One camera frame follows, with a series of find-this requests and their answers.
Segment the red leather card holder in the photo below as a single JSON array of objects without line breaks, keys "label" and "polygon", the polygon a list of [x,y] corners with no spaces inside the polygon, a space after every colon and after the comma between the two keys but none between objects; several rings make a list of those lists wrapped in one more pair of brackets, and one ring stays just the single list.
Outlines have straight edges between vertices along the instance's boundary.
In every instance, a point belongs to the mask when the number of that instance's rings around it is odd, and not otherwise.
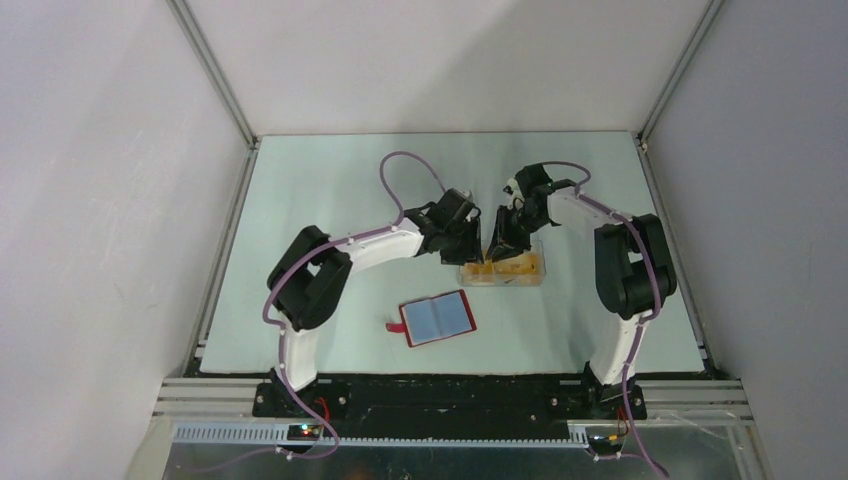
[{"label": "red leather card holder", "polygon": [[462,289],[423,297],[398,306],[399,322],[384,328],[403,335],[410,348],[475,332],[477,324]]}]

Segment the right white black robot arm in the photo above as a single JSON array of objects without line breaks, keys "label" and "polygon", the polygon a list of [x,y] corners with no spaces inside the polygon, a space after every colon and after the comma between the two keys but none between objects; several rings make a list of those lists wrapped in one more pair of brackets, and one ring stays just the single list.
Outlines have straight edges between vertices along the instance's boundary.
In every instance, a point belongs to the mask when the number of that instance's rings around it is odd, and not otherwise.
[{"label": "right white black robot arm", "polygon": [[525,166],[507,180],[508,199],[497,209],[486,256],[494,262],[519,256],[530,250],[532,235],[547,226],[590,235],[596,292],[617,320],[588,361],[595,382],[583,388],[581,402],[591,416],[606,418],[622,403],[616,385],[634,374],[647,324],[676,292],[676,272],[656,215],[628,215],[589,196],[585,187],[592,174],[584,166],[577,168],[583,178],[574,181],[552,179],[547,165]]}]

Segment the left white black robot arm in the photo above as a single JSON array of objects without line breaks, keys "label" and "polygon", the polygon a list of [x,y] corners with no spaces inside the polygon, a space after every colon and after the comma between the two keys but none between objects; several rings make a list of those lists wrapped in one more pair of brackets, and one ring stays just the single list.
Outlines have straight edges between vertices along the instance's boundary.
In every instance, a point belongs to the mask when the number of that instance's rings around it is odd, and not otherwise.
[{"label": "left white black robot arm", "polygon": [[352,275],[428,254],[445,265],[481,262],[480,216],[469,194],[447,189],[438,201],[401,209],[391,223],[372,230],[332,237],[315,225],[303,228],[269,274],[262,307],[263,321],[279,330],[278,404],[297,417],[314,408],[317,332],[335,313]]}]

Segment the orange credit card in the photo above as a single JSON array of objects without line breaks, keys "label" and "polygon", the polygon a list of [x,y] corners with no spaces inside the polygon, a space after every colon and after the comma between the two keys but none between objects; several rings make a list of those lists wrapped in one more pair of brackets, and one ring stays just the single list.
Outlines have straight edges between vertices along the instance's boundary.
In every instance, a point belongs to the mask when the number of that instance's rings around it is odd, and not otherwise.
[{"label": "orange credit card", "polygon": [[494,268],[504,285],[537,286],[544,278],[538,256],[532,252],[496,262]]},{"label": "orange credit card", "polygon": [[466,263],[460,268],[460,283],[465,286],[490,286],[498,280],[494,263]]}]

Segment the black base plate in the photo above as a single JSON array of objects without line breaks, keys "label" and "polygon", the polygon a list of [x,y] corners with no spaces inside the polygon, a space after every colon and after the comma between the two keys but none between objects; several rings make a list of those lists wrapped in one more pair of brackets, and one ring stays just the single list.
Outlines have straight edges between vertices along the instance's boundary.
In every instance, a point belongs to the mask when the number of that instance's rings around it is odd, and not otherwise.
[{"label": "black base plate", "polygon": [[326,420],[348,419],[376,407],[474,410],[498,407],[541,409],[565,419],[618,420],[627,412],[647,418],[646,400],[633,379],[627,393],[619,384],[601,386],[587,375],[320,374],[290,393],[278,375],[256,388],[255,417],[301,416],[305,403]]}]

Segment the aluminium front rail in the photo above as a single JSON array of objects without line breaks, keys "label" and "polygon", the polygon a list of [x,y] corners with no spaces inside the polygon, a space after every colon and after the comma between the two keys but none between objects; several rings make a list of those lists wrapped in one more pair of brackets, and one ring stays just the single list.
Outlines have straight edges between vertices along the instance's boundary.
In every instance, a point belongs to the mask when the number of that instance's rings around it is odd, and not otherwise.
[{"label": "aluminium front rail", "polygon": [[754,422],[739,380],[639,380],[637,384],[650,423],[706,427]]}]

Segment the right aluminium frame post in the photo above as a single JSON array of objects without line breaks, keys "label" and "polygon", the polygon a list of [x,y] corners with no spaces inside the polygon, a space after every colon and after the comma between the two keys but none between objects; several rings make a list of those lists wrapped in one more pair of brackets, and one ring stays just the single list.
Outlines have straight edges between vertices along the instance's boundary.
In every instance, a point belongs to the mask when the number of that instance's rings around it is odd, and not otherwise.
[{"label": "right aluminium frame post", "polygon": [[667,106],[695,60],[696,55],[699,53],[703,42],[711,32],[725,4],[725,0],[709,0],[698,17],[695,26],[687,37],[680,54],[674,61],[669,75],[664,81],[658,96],[652,103],[648,115],[636,135],[638,145],[643,151],[648,149],[651,136],[655,132]]}]

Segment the aluminium frame post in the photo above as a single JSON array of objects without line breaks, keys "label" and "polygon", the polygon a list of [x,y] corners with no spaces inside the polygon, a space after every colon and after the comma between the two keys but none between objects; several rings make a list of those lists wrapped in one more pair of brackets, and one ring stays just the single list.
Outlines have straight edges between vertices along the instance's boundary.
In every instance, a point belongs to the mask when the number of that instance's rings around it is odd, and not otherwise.
[{"label": "aluminium frame post", "polygon": [[699,53],[703,42],[711,32],[725,4],[725,0],[709,0],[698,17],[695,26],[687,37],[680,54],[674,61],[669,75],[664,81],[658,96],[652,103],[648,115],[636,135],[638,145],[643,151],[648,149],[651,136],[655,132],[667,106],[695,60],[696,55]]},{"label": "aluminium frame post", "polygon": [[242,108],[237,95],[220,64],[212,45],[210,44],[203,28],[189,1],[167,0],[175,20],[180,26],[188,45],[194,52],[201,69],[206,74],[209,83],[225,112],[234,124],[240,138],[248,149],[254,149],[258,136],[251,127],[248,118]]}]

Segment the left aluminium frame post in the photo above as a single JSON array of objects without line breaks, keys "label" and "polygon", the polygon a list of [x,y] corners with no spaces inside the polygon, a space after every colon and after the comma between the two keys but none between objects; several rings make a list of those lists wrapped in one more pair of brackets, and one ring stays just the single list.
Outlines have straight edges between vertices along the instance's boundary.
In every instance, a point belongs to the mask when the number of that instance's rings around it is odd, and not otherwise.
[{"label": "left aluminium frame post", "polygon": [[210,44],[203,28],[189,1],[167,0],[175,20],[180,26],[188,45],[194,52],[201,69],[206,74],[209,83],[225,112],[234,124],[240,138],[248,149],[254,149],[258,136],[251,127],[248,118],[242,108],[237,95],[220,64],[212,45]]}]

